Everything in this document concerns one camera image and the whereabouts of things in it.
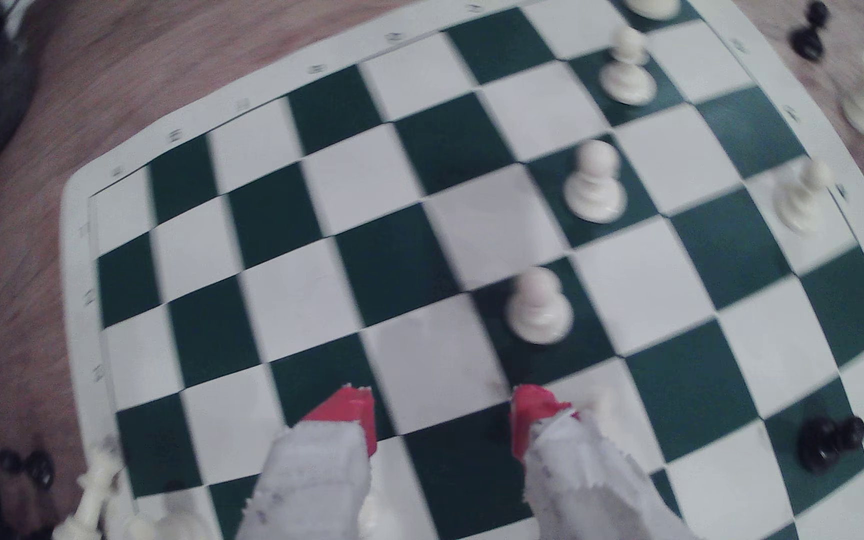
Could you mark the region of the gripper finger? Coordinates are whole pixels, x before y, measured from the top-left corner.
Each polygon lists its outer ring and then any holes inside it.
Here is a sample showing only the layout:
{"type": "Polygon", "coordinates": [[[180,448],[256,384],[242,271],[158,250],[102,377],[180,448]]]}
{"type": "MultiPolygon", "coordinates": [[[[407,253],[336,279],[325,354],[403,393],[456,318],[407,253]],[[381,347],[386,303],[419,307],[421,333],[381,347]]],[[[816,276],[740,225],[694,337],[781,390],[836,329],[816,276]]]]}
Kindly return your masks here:
{"type": "Polygon", "coordinates": [[[651,477],[606,436],[591,409],[521,384],[510,397],[510,433],[523,500],[541,539],[690,539],[651,477]]]}
{"type": "Polygon", "coordinates": [[[378,448],[371,387],[346,384],[276,436],[238,539],[358,539],[378,448]]]}

